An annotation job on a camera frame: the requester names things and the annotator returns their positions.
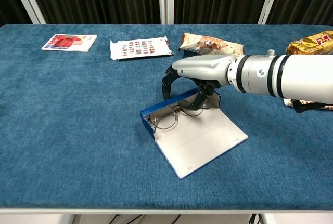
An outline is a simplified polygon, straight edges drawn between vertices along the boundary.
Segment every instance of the brown snack bag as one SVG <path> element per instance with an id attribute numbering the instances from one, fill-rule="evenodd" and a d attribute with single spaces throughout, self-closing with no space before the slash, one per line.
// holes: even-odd
<path id="1" fill-rule="evenodd" d="M 333 54 L 333 31 L 327 30 L 293 41 L 286 54 Z"/>
<path id="2" fill-rule="evenodd" d="M 245 54 L 242 44 L 191 33 L 183 34 L 179 49 L 198 54 L 234 54 L 236 57 Z"/>

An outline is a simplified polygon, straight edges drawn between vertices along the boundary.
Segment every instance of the eyeglasses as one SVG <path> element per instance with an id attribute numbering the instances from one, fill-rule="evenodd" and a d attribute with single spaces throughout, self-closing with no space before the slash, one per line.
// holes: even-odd
<path id="1" fill-rule="evenodd" d="M 154 126 L 154 132 L 156 129 L 170 129 L 178 122 L 178 114 L 183 113 L 187 116 L 196 117 L 199 116 L 203 110 L 209 108 L 209 106 L 203 106 L 201 109 L 194 111 L 185 109 L 181 105 L 176 104 L 150 114 L 148 121 Z"/>

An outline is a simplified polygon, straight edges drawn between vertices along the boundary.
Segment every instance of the blue textured surface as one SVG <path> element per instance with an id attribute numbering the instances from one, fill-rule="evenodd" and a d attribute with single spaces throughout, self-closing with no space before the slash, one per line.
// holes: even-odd
<path id="1" fill-rule="evenodd" d="M 184 32 L 284 53 L 315 25 L 5 25 L 0 28 L 0 207 L 333 210 L 333 112 L 221 88 L 249 139 L 179 180 L 143 126 Z M 42 51 L 55 33 L 90 51 Z M 171 57 L 110 60 L 113 41 L 166 35 Z M 174 83 L 178 94 L 194 88 Z"/>

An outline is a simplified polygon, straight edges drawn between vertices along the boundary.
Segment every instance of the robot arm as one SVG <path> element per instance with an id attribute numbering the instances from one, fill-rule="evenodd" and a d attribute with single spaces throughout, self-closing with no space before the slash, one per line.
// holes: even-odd
<path id="1" fill-rule="evenodd" d="M 165 99 L 174 80 L 185 77 L 200 87 L 194 102 L 179 102 L 190 110 L 202 108 L 215 88 L 232 85 L 242 93 L 292 98 L 297 112 L 333 104 L 333 55 L 201 55 L 174 62 L 162 80 Z"/>

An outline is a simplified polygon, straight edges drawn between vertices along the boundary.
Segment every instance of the black band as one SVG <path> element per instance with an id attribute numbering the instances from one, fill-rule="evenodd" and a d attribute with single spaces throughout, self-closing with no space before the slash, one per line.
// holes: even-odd
<path id="1" fill-rule="evenodd" d="M 281 61 L 279 70 L 277 72 L 276 89 L 277 89 L 277 93 L 279 94 L 279 97 L 281 97 L 281 98 L 284 98 L 283 93 L 282 93 L 282 87 L 281 87 L 283 68 L 285 67 L 285 64 L 286 64 L 287 59 L 289 58 L 289 56 L 290 55 L 285 55 L 283 57 L 283 60 Z"/>
<path id="2" fill-rule="evenodd" d="M 281 55 L 276 55 L 273 59 L 272 59 L 272 62 L 271 62 L 271 65 L 270 65 L 270 69 L 268 70 L 268 76 L 267 76 L 267 88 L 268 88 L 268 92 L 270 93 L 270 95 L 272 97 L 276 97 L 274 92 L 273 92 L 273 70 L 274 70 L 274 66 L 275 66 L 275 63 L 276 63 L 276 60 L 281 57 Z"/>
<path id="3" fill-rule="evenodd" d="M 242 92 L 242 93 L 246 93 L 246 91 L 243 88 L 243 84 L 241 82 L 241 72 L 243 70 L 243 66 L 245 61 L 250 57 L 250 55 L 245 55 L 239 62 L 239 65 L 237 67 L 237 73 L 236 73 L 236 83 L 237 83 L 237 87 L 238 89 Z"/>

